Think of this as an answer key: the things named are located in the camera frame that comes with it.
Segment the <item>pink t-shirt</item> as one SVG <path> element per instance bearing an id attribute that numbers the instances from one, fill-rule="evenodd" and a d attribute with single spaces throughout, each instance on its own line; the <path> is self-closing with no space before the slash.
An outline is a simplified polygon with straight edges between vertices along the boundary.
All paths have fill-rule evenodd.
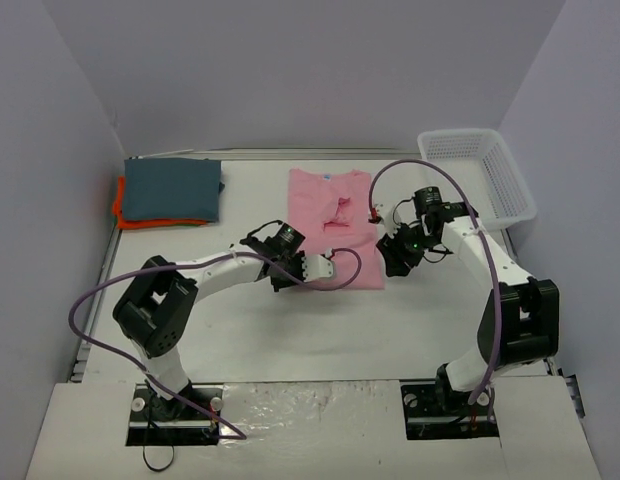
<path id="1" fill-rule="evenodd" d="M 368 194 L 372 177 L 360 170 L 343 174 L 315 174 L 292 169 L 288 176 L 287 222 L 305 236 L 308 254 L 335 252 L 331 286 L 348 280 L 357 267 L 350 289 L 385 287 L 377 228 L 369 222 Z"/>

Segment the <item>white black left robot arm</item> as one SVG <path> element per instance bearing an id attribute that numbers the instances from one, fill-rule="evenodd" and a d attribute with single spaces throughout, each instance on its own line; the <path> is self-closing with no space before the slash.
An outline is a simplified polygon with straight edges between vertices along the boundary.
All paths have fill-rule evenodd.
<path id="1" fill-rule="evenodd" d="M 271 279 L 278 291 L 293 281 L 268 264 L 275 262 L 302 281 L 305 236 L 286 223 L 264 240 L 253 232 L 239 241 L 239 256 L 230 255 L 202 269 L 162 271 L 132 280 L 113 309 L 113 318 L 137 352 L 143 366 L 163 386 L 154 387 L 155 406 L 169 418 L 191 406 L 191 381 L 181 364 L 177 344 L 196 302 L 225 289 Z"/>

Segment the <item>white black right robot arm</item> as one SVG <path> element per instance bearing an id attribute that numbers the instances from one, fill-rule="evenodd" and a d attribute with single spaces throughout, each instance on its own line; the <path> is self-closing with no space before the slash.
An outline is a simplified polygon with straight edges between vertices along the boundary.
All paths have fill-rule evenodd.
<path id="1" fill-rule="evenodd" d="M 371 211 L 371 222 L 385 229 L 377 248 L 387 276 L 407 276 L 428 253 L 452 254 L 487 291 L 473 346 L 436 373 L 435 404 L 455 413 L 488 391 L 494 377 L 558 352 L 560 293 L 553 281 L 517 265 L 467 203 L 443 201 L 436 187 L 409 201 L 415 209 L 410 223 L 395 207 L 377 204 Z"/>

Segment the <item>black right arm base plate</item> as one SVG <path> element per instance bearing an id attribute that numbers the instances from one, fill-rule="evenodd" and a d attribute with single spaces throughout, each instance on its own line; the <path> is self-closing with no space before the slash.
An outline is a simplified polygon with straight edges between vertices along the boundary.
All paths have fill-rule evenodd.
<path id="1" fill-rule="evenodd" d="M 467 392 L 453 392 L 444 404 L 434 380 L 400 383 L 406 438 L 409 441 L 498 438 L 488 404 L 468 404 Z"/>

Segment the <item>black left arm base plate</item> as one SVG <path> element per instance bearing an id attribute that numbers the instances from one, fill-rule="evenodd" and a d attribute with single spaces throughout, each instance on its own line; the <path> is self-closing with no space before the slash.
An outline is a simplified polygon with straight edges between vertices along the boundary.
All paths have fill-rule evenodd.
<path id="1" fill-rule="evenodd" d="M 219 425 L 176 399 L 165 400 L 147 384 L 137 384 L 131 402 L 126 446 L 214 446 Z"/>

